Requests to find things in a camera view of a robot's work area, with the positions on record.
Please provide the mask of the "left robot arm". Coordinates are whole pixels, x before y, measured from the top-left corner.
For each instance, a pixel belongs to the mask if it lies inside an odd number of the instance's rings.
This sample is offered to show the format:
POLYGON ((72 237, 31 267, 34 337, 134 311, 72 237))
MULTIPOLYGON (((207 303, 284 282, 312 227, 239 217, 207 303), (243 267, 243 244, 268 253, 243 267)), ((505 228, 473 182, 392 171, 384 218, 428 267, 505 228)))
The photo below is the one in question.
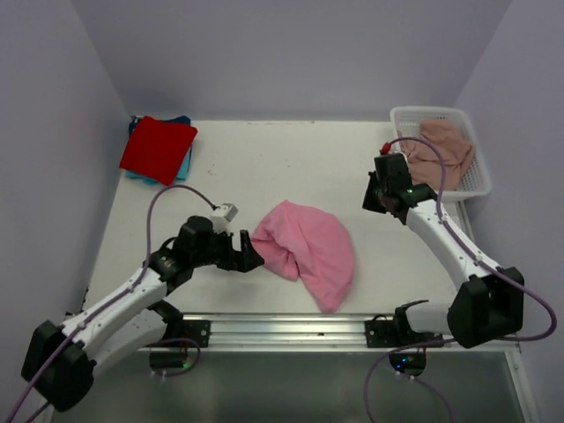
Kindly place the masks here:
POLYGON ((182 313, 166 297, 188 282, 195 269, 215 266, 247 273, 264 260, 248 231, 233 236, 212 221, 192 216, 179 233, 153 251, 113 293, 63 323, 46 321, 31 336, 21 375, 58 412, 77 405, 95 377, 136 350, 153 345, 199 343, 183 334, 182 313))

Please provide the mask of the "white plastic basket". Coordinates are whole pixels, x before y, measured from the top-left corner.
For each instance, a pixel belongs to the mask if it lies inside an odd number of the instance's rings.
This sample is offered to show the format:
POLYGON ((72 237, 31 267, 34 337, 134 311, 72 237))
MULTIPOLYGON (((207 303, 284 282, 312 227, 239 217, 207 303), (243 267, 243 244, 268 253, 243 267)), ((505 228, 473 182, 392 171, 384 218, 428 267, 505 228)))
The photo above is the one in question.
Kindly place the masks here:
POLYGON ((492 183, 480 145, 468 115, 456 108, 438 107, 395 107, 390 111, 390 120, 396 137, 401 141, 413 140, 429 146, 443 162, 440 153, 426 140, 419 139, 419 125, 425 120, 446 120, 460 128, 463 136, 475 145, 475 155, 469 169, 464 174, 456 190, 442 193, 443 203, 462 202, 472 197, 483 197, 490 193, 492 183))

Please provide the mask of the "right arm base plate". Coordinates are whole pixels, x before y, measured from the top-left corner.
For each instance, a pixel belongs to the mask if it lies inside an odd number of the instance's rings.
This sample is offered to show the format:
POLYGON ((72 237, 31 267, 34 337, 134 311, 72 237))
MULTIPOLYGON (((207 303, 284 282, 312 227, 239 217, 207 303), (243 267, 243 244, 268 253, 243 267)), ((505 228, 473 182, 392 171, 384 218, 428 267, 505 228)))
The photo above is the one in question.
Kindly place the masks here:
POLYGON ((442 335, 432 332, 415 332, 403 317, 376 315, 364 322, 368 348, 395 348, 431 341, 443 340, 442 335))

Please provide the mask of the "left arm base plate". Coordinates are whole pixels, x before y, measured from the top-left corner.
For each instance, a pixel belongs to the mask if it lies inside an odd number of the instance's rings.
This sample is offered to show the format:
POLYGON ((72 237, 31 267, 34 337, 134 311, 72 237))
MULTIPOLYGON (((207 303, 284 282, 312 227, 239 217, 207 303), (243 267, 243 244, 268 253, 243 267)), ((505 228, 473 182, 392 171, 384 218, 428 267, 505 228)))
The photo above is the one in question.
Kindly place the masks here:
POLYGON ((209 346, 212 323, 209 320, 182 320, 176 334, 180 338, 189 338, 201 348, 209 346))

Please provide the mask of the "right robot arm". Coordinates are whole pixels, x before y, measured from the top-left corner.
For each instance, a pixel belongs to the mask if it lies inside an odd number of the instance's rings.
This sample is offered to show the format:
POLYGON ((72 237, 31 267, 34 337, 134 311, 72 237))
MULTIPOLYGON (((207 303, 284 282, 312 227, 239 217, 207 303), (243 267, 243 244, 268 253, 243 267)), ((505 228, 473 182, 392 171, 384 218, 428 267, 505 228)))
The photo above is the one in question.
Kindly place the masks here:
POLYGON ((451 336, 472 348, 523 327, 523 275, 481 253, 442 209, 437 194, 426 184, 412 183, 401 154, 375 158, 362 207, 389 213, 418 235, 457 289, 451 303, 418 300, 397 307, 392 334, 400 345, 451 336))

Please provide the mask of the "pink t shirt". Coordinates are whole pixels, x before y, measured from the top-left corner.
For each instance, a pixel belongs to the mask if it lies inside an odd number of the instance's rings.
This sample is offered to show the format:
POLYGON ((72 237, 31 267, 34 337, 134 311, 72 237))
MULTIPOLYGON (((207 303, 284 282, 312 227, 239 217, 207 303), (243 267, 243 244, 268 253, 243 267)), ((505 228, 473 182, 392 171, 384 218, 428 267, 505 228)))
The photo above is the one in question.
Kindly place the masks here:
POLYGON ((338 311, 352 288, 357 260, 336 216, 285 200, 263 217, 251 242, 268 271, 300 279, 321 312, 338 311))

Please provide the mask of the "beige t shirt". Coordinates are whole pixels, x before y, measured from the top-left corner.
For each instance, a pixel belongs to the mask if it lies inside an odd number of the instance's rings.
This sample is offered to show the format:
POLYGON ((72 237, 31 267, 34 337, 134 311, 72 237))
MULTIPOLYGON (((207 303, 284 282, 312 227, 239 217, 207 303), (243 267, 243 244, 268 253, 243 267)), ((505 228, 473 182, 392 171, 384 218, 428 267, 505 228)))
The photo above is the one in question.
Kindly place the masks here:
MULTIPOLYGON (((425 120, 419 125, 419 139, 426 140, 442 156, 446 180, 444 190, 456 190, 474 155, 475 145, 463 136, 454 123, 446 120, 425 120)), ((442 178, 441 162, 427 145, 413 140, 401 141, 414 185, 426 183, 438 190, 442 178)))

